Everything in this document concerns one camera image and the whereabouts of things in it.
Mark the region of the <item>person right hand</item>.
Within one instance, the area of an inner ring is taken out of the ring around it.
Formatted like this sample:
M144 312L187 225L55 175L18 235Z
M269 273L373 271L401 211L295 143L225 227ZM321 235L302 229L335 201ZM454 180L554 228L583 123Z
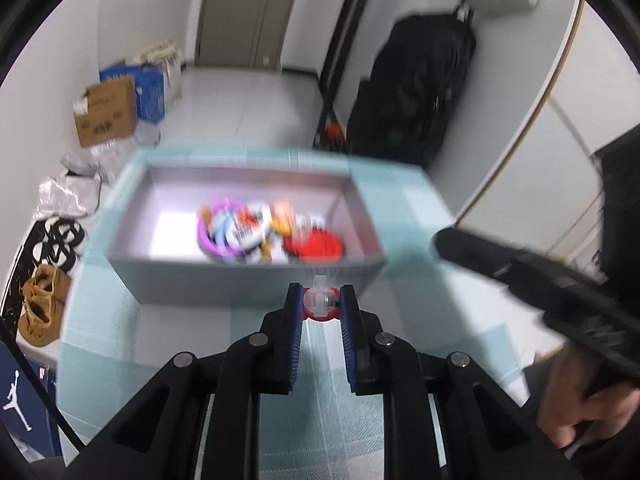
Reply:
M578 439L576 428L582 422L589 422L582 443L615 437L638 410L639 389L630 382L586 395L597 364L596 358L574 344L566 344L555 356L537 425L557 448L567 448Z

